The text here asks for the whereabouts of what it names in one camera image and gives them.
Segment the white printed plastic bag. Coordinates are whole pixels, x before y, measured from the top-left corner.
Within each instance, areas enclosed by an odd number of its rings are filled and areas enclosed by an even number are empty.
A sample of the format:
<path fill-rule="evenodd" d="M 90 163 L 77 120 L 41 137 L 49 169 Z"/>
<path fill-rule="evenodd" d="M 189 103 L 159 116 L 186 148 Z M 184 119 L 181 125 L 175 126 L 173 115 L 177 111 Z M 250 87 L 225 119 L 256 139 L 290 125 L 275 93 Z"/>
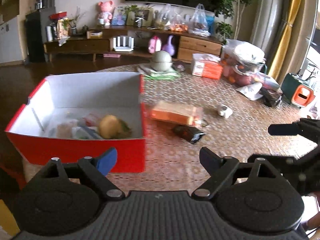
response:
<path fill-rule="evenodd" d="M 87 127 L 84 120 L 77 119 L 51 124 L 44 136 L 56 139 L 103 140 L 97 127 Z"/>

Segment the purple gourd vase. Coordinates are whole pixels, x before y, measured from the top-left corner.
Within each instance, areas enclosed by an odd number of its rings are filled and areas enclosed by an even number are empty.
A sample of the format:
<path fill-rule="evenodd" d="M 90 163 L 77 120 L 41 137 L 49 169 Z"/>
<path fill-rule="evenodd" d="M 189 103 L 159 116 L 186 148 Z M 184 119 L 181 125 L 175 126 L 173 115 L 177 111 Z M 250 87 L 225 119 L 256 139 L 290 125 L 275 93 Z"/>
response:
<path fill-rule="evenodd" d="M 166 51 L 170 56 L 175 54 L 175 46 L 172 44 L 173 37 L 173 35 L 170 35 L 167 39 L 167 43 L 162 47 L 162 50 Z"/>

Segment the orange white tissue box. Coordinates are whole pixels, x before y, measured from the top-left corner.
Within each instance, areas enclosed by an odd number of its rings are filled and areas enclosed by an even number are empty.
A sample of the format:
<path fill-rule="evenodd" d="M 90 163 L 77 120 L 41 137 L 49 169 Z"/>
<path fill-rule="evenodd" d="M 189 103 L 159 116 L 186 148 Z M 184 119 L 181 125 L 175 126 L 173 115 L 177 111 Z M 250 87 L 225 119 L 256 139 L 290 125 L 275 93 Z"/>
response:
<path fill-rule="evenodd" d="M 221 66 L 218 56 L 212 54 L 193 54 L 191 62 L 191 74 L 193 76 L 219 80 L 222 71 L 223 66 Z"/>

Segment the yellow curtain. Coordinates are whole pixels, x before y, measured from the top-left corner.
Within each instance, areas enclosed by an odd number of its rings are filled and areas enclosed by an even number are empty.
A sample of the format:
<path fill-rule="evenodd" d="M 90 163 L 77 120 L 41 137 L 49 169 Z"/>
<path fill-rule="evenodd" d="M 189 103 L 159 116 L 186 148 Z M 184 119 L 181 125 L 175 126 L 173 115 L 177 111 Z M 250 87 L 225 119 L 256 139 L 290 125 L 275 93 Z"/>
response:
<path fill-rule="evenodd" d="M 280 25 L 268 62 L 268 76 L 275 80 L 280 76 L 281 68 L 289 47 L 292 27 L 296 20 L 302 0 L 283 0 L 283 10 Z"/>

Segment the black snack packet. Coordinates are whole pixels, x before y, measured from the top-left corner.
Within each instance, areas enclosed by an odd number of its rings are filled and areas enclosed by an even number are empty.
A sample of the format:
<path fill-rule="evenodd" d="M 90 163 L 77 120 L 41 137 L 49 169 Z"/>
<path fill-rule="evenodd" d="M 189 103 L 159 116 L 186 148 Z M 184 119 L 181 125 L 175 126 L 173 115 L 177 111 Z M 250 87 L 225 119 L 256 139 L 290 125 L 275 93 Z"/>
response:
<path fill-rule="evenodd" d="M 185 141 L 196 144 L 198 143 L 202 137 L 206 134 L 199 130 L 196 127 L 184 126 L 184 125 L 177 125 L 172 129 L 172 132 L 177 135 L 178 137 L 184 139 Z"/>

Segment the black cabinet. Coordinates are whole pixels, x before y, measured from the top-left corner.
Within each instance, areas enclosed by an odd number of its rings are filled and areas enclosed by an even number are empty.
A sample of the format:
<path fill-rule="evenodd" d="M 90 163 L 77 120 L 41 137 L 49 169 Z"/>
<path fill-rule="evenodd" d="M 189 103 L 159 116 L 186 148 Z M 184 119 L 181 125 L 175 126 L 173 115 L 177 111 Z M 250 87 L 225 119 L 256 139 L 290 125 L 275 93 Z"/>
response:
<path fill-rule="evenodd" d="M 34 11 L 25 17 L 28 59 L 32 63 L 46 62 L 43 44 L 47 42 L 46 27 L 56 13 L 55 0 L 36 0 Z"/>

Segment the yellow round fruit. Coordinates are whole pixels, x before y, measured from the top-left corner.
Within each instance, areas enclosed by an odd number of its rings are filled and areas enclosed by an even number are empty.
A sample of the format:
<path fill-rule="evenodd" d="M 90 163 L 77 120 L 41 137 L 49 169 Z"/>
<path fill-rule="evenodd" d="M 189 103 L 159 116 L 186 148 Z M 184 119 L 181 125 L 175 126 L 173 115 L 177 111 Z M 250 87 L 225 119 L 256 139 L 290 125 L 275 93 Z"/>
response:
<path fill-rule="evenodd" d="M 98 131 L 104 139 L 115 139 L 120 131 L 120 121 L 114 115 L 104 116 L 98 125 Z"/>

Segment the large bag of fruit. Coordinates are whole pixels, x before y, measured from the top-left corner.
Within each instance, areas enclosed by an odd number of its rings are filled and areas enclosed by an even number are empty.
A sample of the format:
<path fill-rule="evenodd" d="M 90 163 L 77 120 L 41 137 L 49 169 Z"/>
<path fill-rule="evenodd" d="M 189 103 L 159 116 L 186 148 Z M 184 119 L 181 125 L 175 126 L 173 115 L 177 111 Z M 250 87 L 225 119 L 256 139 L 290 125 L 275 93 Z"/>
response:
<path fill-rule="evenodd" d="M 222 47 L 220 64 L 223 76 L 243 87 L 254 81 L 255 74 L 266 74 L 265 53 L 249 42 L 227 39 Z"/>

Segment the red cardboard box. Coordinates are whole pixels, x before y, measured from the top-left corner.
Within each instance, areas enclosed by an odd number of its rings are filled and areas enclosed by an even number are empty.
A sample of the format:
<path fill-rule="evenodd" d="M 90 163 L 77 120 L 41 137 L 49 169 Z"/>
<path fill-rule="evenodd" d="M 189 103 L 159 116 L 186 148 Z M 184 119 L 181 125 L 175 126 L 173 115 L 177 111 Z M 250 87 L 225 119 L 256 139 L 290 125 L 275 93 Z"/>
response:
<path fill-rule="evenodd" d="M 117 150 L 114 173 L 145 169 L 143 79 L 135 72 L 96 72 L 45 77 L 8 123 L 5 132 L 20 155 L 44 165 Z"/>

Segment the white router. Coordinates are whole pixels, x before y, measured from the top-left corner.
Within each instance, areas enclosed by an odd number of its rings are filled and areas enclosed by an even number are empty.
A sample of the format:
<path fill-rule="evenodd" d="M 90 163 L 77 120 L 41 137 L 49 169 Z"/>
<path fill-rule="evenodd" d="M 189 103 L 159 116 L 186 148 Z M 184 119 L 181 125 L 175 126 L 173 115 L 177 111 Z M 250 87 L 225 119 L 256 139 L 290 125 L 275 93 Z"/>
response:
<path fill-rule="evenodd" d="M 132 52 L 135 39 L 131 36 L 116 36 L 112 38 L 112 48 L 116 52 Z"/>

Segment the cotton swabs pack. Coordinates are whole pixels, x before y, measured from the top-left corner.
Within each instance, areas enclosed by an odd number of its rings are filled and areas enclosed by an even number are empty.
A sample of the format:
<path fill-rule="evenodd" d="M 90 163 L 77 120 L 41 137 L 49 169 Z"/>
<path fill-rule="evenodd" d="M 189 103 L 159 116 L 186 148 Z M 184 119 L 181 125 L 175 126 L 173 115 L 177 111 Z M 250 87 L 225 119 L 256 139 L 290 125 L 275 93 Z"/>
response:
<path fill-rule="evenodd" d="M 101 115 L 97 115 L 95 113 L 89 113 L 83 117 L 85 126 L 87 127 L 98 127 L 101 119 Z"/>

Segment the potted green tree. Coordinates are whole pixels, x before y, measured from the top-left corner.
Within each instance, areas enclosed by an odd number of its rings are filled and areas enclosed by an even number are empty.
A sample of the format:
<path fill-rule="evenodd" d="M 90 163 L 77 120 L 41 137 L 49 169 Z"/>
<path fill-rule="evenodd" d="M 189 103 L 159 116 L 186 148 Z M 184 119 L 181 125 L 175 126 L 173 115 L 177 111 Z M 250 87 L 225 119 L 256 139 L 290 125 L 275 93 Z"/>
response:
<path fill-rule="evenodd" d="M 218 0 L 214 11 L 215 17 L 221 17 L 217 22 L 215 33 L 219 40 L 225 44 L 231 37 L 238 39 L 242 24 L 244 10 L 252 4 L 254 0 Z"/>

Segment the clear bag with oranges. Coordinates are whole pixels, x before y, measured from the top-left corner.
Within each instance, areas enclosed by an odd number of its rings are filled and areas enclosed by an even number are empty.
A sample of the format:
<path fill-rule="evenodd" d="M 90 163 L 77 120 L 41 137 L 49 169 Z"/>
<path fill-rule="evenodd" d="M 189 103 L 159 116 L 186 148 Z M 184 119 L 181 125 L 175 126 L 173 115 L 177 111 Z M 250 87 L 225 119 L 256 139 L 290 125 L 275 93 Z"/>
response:
<path fill-rule="evenodd" d="M 166 4 L 157 14 L 155 26 L 157 29 L 175 32 L 187 32 L 188 24 L 184 18 L 174 11 L 170 4 Z"/>

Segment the orange bread bag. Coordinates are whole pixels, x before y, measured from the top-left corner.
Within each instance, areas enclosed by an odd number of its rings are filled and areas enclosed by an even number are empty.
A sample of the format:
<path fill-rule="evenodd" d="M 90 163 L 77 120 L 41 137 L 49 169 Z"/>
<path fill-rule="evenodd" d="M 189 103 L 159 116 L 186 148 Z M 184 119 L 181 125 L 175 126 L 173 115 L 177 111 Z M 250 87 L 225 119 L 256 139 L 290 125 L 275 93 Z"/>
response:
<path fill-rule="evenodd" d="M 203 108 L 160 100 L 150 110 L 152 119 L 190 127 L 200 127 Z"/>

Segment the wooden tv console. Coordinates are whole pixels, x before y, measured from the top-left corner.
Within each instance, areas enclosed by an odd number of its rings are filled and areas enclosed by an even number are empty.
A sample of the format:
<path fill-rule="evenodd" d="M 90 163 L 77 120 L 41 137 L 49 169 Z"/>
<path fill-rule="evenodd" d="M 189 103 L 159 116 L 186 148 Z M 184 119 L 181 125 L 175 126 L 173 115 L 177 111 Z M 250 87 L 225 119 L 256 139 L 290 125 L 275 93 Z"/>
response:
<path fill-rule="evenodd" d="M 98 54 L 152 57 L 149 40 L 153 37 L 163 42 L 161 48 L 173 53 L 174 61 L 190 63 L 193 54 L 220 56 L 222 50 L 222 43 L 214 37 L 120 25 L 91 29 L 85 37 L 70 37 L 62 45 L 57 41 L 49 41 L 43 47 L 50 61 L 55 54 L 92 54 L 93 60 Z"/>

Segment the small white figurine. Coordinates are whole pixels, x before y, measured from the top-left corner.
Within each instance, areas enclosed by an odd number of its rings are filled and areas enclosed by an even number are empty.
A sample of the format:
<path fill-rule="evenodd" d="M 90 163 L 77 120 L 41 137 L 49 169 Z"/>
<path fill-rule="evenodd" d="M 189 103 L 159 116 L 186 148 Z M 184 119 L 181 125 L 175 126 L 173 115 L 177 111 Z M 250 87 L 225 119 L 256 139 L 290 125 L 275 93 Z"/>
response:
<path fill-rule="evenodd" d="M 221 104 L 217 107 L 217 113 L 219 116 L 228 119 L 233 114 L 233 110 L 230 107 Z"/>

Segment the white standing air conditioner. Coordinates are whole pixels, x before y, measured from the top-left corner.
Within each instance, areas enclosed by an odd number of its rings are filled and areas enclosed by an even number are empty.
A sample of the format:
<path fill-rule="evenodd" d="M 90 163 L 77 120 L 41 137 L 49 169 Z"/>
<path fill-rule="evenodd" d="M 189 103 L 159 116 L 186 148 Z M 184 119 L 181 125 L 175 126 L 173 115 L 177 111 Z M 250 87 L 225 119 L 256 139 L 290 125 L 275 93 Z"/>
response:
<path fill-rule="evenodd" d="M 250 43 L 268 55 L 281 21 L 283 0 L 258 0 Z"/>

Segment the picture frame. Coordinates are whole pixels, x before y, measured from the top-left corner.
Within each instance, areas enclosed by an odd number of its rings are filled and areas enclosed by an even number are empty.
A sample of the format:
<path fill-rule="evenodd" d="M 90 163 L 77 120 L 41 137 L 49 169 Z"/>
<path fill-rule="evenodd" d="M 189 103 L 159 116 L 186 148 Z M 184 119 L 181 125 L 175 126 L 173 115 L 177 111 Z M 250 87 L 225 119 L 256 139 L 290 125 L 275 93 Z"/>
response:
<path fill-rule="evenodd" d="M 153 8 L 130 7 L 127 11 L 126 25 L 140 27 L 150 27 L 153 21 Z"/>

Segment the green orange radio box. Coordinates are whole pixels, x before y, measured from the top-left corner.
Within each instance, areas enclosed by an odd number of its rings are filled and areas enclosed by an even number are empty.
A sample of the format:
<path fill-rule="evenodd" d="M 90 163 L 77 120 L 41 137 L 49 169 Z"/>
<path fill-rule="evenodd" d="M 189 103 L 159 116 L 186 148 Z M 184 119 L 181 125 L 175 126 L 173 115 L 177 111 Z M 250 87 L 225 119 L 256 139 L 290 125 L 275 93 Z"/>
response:
<path fill-rule="evenodd" d="M 308 83 L 292 73 L 285 76 L 281 90 L 287 100 L 298 107 L 306 107 L 315 99 L 314 91 Z"/>

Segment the clear bag dark contents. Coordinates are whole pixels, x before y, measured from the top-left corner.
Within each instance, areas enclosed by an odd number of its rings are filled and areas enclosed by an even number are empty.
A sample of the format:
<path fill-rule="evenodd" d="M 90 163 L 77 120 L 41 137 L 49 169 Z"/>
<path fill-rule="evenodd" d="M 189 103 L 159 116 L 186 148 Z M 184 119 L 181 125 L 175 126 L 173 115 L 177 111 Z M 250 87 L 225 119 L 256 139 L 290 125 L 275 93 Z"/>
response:
<path fill-rule="evenodd" d="M 204 5 L 198 4 L 189 22 L 188 32 L 193 35 L 209 37 L 209 27 L 206 20 Z"/>

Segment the pink teddy bear toy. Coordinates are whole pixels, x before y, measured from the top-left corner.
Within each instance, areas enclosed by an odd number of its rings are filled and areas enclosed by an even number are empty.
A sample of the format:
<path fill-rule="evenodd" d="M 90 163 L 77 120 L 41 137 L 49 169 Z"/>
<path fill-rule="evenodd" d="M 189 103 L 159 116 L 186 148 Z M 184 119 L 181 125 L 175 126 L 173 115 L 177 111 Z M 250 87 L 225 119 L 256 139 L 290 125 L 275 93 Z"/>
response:
<path fill-rule="evenodd" d="M 100 9 L 98 22 L 101 26 L 107 27 L 111 24 L 113 6 L 114 2 L 112 0 L 98 3 Z"/>

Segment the folded green cloth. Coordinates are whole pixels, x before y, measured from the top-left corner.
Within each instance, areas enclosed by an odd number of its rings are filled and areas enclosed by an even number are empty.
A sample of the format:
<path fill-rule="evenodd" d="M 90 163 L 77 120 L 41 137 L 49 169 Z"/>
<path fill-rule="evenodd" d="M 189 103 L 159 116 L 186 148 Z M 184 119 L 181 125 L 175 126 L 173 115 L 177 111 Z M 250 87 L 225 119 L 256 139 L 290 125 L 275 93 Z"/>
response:
<path fill-rule="evenodd" d="M 139 64 L 137 72 L 149 80 L 172 80 L 180 77 L 180 74 L 171 67 L 164 72 L 159 72 L 152 69 L 149 64 Z"/>

